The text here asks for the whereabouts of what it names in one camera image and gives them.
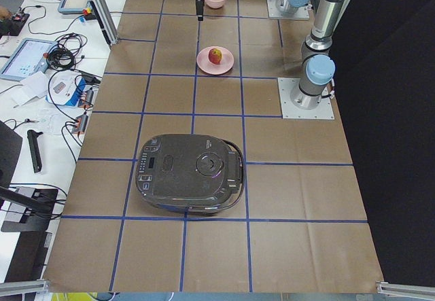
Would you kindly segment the black bar tool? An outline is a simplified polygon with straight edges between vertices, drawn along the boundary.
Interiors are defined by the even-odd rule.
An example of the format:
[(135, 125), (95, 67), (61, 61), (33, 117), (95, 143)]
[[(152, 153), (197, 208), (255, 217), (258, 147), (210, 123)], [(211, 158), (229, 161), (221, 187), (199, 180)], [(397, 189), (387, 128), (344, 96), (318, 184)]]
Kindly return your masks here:
[(27, 139), (29, 142), (29, 149), (31, 153), (31, 160), (32, 160), (34, 173), (39, 173), (42, 170), (41, 154), (37, 141), (37, 138), (42, 134), (43, 134), (42, 132), (27, 130)]

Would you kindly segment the aluminium rail bottom right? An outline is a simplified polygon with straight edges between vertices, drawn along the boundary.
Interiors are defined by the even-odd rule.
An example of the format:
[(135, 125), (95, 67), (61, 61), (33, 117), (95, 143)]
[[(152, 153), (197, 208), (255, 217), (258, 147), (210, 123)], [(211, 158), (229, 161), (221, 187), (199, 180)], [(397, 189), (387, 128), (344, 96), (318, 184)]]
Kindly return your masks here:
[(410, 298), (427, 298), (434, 299), (434, 288), (417, 285), (402, 285), (388, 282), (376, 282), (377, 291), (380, 294), (391, 296), (402, 296)]

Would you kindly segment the blue white box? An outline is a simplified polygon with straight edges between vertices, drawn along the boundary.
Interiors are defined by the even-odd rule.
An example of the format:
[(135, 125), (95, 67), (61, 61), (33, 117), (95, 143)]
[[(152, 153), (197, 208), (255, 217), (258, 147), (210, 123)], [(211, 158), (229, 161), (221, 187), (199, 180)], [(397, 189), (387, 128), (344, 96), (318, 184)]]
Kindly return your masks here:
[(81, 73), (61, 71), (50, 80), (46, 101), (60, 106), (76, 106), (86, 81)]

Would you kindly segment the dark grey rice cooker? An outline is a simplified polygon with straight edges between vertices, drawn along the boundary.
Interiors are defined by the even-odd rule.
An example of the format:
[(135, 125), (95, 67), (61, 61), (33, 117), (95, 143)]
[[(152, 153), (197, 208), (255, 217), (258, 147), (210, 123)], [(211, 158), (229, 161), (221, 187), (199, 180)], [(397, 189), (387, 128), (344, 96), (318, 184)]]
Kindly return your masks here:
[(243, 195), (245, 161), (233, 142), (209, 135), (164, 134), (138, 155), (137, 189), (148, 204), (180, 213), (209, 214)]

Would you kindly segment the aluminium rail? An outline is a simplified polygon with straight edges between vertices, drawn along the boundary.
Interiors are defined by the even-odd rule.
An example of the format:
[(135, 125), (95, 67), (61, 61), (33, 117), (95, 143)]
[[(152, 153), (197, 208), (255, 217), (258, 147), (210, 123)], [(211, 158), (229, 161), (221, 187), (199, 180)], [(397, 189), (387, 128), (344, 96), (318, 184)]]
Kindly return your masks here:
[(50, 282), (44, 279), (36, 281), (18, 281), (0, 284), (0, 296), (12, 296), (18, 294), (29, 294), (49, 289)]
[(380, 294), (391, 296), (402, 296), (410, 298), (427, 298), (434, 299), (434, 288), (417, 285), (402, 285), (388, 282), (376, 282), (377, 291)]

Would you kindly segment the red yellow apple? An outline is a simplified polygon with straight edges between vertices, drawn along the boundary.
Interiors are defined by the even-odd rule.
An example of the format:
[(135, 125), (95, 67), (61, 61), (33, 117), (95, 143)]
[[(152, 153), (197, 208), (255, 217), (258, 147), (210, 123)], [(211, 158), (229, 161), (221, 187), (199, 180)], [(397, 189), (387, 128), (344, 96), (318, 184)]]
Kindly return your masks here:
[(222, 61), (222, 51), (219, 48), (212, 48), (208, 53), (209, 62), (219, 65)]

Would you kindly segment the aluminium frame post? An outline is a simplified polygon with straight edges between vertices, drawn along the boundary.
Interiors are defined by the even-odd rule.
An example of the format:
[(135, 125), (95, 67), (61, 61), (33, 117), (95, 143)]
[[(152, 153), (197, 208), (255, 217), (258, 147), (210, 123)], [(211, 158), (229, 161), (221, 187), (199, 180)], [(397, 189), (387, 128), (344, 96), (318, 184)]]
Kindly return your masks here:
[(88, 0), (109, 47), (119, 42), (119, 35), (105, 0)]

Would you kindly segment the far teach pendant tablet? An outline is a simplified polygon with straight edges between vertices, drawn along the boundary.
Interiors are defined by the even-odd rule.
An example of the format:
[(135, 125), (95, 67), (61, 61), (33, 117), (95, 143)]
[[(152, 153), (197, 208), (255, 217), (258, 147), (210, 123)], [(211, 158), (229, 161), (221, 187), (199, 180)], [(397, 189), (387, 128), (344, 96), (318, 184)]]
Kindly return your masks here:
[(82, 14), (90, 7), (89, 0), (60, 0), (58, 12), (61, 14)]

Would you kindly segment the grey adapter box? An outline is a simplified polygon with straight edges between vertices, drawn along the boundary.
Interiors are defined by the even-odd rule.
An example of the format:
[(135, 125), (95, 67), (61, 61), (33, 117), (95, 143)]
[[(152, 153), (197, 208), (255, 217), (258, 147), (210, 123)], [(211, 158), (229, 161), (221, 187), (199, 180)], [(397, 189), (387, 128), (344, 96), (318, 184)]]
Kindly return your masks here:
[(87, 124), (88, 124), (88, 115), (86, 113), (83, 113), (82, 115), (76, 117), (71, 132), (77, 135), (84, 134), (86, 131)]
[(93, 107), (93, 99), (94, 99), (93, 89), (83, 91), (83, 93), (79, 97), (77, 106), (83, 109), (90, 109), (91, 107)]

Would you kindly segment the near teach pendant tablet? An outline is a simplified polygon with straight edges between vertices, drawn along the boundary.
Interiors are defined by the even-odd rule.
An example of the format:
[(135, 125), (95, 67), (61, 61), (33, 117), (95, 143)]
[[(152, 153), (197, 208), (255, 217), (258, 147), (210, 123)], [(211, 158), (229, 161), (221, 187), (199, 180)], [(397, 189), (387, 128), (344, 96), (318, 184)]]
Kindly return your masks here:
[(38, 71), (44, 73), (48, 68), (44, 55), (55, 45), (55, 41), (25, 38), (2, 67), (1, 79), (19, 82)]

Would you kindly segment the aluminium rail bottom left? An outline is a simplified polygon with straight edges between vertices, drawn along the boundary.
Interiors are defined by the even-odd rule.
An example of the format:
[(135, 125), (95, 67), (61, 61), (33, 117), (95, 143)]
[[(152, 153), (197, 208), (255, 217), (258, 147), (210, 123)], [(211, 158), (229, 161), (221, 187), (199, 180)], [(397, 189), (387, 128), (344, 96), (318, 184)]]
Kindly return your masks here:
[(18, 281), (0, 284), (0, 296), (12, 296), (18, 294), (29, 294), (49, 289), (50, 282), (44, 279), (36, 281)]

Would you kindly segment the teach pendant tablet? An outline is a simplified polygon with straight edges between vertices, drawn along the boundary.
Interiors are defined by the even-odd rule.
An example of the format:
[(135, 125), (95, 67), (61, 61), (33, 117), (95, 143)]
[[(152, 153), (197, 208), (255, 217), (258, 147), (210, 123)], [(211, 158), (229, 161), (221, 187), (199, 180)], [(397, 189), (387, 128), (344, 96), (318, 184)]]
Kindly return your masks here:
[(48, 68), (44, 55), (55, 45), (55, 41), (25, 38), (2, 67), (1, 79), (19, 82), (38, 71), (44, 73)]
[(89, 0), (60, 0), (58, 12), (61, 14), (82, 14), (90, 7)]

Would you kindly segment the black electronics box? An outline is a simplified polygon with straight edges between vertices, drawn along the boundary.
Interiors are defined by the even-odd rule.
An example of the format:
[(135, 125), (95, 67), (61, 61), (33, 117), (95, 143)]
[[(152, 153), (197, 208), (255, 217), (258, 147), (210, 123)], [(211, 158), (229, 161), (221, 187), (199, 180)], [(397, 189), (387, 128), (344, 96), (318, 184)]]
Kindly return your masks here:
[(29, 17), (30, 14), (18, 13), (9, 19), (1, 20), (1, 36), (19, 36)]

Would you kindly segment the white paper sheets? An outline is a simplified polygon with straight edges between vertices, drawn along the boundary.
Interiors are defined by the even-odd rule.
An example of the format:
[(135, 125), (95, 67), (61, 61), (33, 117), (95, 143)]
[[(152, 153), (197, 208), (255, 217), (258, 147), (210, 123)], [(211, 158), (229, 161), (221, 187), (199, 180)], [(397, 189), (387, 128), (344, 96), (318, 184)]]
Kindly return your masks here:
[(48, 92), (48, 76), (38, 71), (20, 81), (22, 87), (12, 94), (15, 106), (22, 106), (34, 98), (42, 98)]

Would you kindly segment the grey adapter box far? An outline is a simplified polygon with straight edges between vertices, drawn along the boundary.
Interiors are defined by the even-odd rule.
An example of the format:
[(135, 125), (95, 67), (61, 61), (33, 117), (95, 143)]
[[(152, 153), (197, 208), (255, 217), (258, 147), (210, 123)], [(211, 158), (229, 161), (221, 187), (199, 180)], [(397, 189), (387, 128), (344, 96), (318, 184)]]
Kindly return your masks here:
[(79, 97), (77, 106), (83, 109), (90, 109), (91, 107), (93, 107), (93, 99), (94, 99), (93, 89), (83, 91), (83, 93)]

